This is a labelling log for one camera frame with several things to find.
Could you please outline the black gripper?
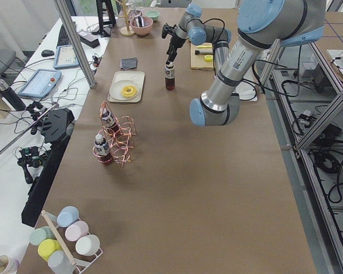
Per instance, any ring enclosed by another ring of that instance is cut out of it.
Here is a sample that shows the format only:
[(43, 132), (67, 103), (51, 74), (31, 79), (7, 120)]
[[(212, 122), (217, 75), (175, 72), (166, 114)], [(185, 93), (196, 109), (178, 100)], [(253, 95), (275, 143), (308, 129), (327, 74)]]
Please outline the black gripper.
[(186, 32), (177, 25), (170, 26), (165, 23), (162, 27), (162, 39), (165, 39), (167, 35), (171, 35), (167, 50), (166, 64), (168, 65), (175, 60), (177, 56), (177, 50), (184, 45), (186, 41)]

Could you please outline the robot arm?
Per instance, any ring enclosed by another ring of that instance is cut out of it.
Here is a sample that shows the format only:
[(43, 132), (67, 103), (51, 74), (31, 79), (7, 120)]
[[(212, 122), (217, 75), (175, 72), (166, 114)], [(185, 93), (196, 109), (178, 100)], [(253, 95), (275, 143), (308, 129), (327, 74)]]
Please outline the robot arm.
[(179, 24), (164, 24), (162, 37), (171, 36), (166, 64), (171, 64), (186, 40), (194, 45), (211, 43), (216, 77), (210, 88), (190, 103), (190, 119), (196, 126), (223, 126), (235, 120), (240, 97), (235, 92), (261, 51), (275, 40), (283, 47), (319, 40), (324, 33), (325, 1), (244, 1), (238, 11), (238, 39), (229, 48), (232, 34), (200, 20), (202, 10), (191, 3)]

